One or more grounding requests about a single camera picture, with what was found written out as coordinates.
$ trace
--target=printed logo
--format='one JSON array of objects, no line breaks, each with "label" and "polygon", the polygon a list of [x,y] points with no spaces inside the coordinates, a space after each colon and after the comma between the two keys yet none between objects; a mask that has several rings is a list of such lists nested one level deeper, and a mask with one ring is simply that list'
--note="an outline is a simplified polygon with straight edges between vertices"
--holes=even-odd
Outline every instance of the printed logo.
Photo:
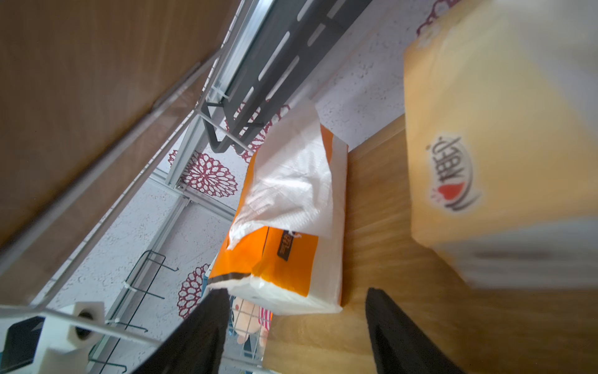
[{"label": "printed logo", "polygon": [[431,152],[435,173],[432,200],[453,212],[471,206],[480,194],[472,191],[473,168],[461,137],[440,136],[434,145],[426,149]]},{"label": "printed logo", "polygon": [[293,239],[295,235],[288,230],[284,230],[282,232],[282,237],[280,239],[280,245],[278,246],[278,257],[282,258],[285,261],[289,260],[289,255],[291,254],[291,248],[293,246]]}]

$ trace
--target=red heart logo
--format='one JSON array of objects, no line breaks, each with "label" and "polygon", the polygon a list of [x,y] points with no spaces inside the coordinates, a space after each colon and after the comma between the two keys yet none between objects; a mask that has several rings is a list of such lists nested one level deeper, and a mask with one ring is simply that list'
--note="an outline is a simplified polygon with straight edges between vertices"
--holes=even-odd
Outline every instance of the red heart logo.
[{"label": "red heart logo", "polygon": [[459,184],[443,184],[438,188],[438,192],[443,194],[446,201],[451,201],[461,193],[464,186],[465,182]]}]

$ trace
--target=wooden surface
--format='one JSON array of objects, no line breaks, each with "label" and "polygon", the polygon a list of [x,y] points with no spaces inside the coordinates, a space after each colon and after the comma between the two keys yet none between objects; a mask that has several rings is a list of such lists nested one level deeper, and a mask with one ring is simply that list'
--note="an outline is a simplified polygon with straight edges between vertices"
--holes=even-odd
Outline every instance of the wooden surface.
[{"label": "wooden surface", "polygon": [[[238,3],[0,1],[0,245],[217,51]],[[206,76],[0,278],[0,303],[37,294],[187,116]]]},{"label": "wooden surface", "polygon": [[598,372],[598,292],[472,290],[410,236],[404,118],[349,153],[343,311],[274,316],[264,366],[376,371],[365,320],[381,288],[471,373]]}]

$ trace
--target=toilet paper roll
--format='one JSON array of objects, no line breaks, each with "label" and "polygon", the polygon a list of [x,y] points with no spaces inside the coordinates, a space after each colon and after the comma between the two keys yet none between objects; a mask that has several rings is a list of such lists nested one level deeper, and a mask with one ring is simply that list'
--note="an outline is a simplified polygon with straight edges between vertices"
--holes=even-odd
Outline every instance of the toilet paper roll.
[{"label": "toilet paper roll", "polygon": [[[60,309],[70,315],[88,318],[96,322],[104,322],[104,304],[102,302],[77,302]],[[102,334],[73,326],[68,321],[47,317],[39,337],[39,344],[55,351],[67,353],[75,349],[91,347],[97,343]]]},{"label": "toilet paper roll", "polygon": [[[102,302],[77,302],[60,312],[101,323],[105,320]],[[102,334],[77,327],[72,321],[46,317],[33,364],[28,369],[32,374],[83,374],[89,348],[101,338]]]}]

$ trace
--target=plush toy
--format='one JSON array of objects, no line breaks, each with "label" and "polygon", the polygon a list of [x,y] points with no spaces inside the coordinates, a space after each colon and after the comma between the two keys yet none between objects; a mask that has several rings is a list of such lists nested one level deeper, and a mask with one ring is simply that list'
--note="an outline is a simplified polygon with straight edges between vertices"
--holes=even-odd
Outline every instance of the plush toy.
[{"label": "plush toy", "polygon": [[266,346],[272,313],[239,297],[233,299],[233,328],[239,335],[237,343],[244,344],[250,334],[258,333],[261,349]]}]

